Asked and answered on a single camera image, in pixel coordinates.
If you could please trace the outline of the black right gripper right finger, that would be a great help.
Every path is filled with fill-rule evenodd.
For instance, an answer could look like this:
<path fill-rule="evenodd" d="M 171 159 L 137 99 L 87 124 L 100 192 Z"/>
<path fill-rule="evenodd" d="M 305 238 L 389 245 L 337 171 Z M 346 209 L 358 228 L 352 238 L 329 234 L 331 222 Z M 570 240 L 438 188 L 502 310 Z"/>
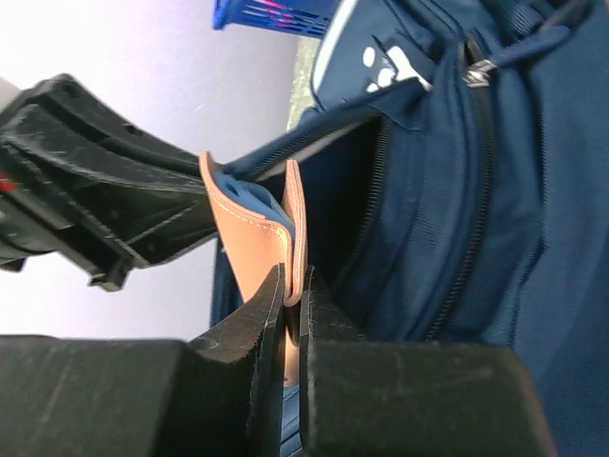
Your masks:
<path fill-rule="evenodd" d="M 509 348 L 365 340 L 311 268 L 301 301 L 308 456 L 553 456 L 531 377 Z"/>

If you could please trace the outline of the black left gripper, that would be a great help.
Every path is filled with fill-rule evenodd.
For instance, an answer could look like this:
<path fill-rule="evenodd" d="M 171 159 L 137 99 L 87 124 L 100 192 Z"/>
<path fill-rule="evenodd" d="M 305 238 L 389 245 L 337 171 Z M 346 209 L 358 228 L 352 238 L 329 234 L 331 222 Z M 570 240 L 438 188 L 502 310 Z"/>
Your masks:
<path fill-rule="evenodd" d="M 57 252 L 93 285 L 170 262 L 215 224 L 196 158 L 133 126 L 66 74 L 1 85 L 1 267 Z"/>

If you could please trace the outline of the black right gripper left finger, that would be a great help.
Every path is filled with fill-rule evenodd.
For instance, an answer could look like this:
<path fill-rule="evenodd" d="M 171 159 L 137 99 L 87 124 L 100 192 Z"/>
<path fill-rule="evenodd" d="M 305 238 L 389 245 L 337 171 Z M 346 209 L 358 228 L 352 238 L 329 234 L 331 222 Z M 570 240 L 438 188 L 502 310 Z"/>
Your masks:
<path fill-rule="evenodd" d="M 200 337 L 1 340 L 5 456 L 275 456 L 285 270 Z"/>

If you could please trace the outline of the tan leather wallet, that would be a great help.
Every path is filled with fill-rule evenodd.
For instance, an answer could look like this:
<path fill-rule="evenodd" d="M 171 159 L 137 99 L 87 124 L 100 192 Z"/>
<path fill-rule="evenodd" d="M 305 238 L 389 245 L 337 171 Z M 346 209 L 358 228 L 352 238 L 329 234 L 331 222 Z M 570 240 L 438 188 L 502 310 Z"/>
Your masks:
<path fill-rule="evenodd" d="M 305 193 L 299 164 L 285 165 L 283 199 L 266 188 L 238 180 L 221 171 L 210 153 L 200 157 L 200 172 L 220 239 L 241 298 L 253 298 L 270 270 L 282 264 L 285 278 L 285 384 L 299 381 L 300 302 L 307 269 Z"/>

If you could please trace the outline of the navy blue student backpack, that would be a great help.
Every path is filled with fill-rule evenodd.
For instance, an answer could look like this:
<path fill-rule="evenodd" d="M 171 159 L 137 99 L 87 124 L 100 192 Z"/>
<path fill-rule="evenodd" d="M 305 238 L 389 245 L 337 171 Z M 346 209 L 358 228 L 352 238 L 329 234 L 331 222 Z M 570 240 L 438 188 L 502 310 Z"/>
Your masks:
<path fill-rule="evenodd" d="M 508 346 L 561 456 L 608 452 L 608 8 L 343 1 L 316 113 L 223 166 L 298 162 L 309 258 L 363 332 Z"/>

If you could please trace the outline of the blue plastic shopping basket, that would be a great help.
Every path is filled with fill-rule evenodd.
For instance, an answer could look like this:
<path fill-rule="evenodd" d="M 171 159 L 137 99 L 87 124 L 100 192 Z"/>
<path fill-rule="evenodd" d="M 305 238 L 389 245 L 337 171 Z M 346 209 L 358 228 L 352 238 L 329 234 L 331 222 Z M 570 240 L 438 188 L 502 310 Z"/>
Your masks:
<path fill-rule="evenodd" d="M 338 0 L 215 1 L 212 27 L 222 30 L 235 24 L 321 38 L 338 3 Z"/>

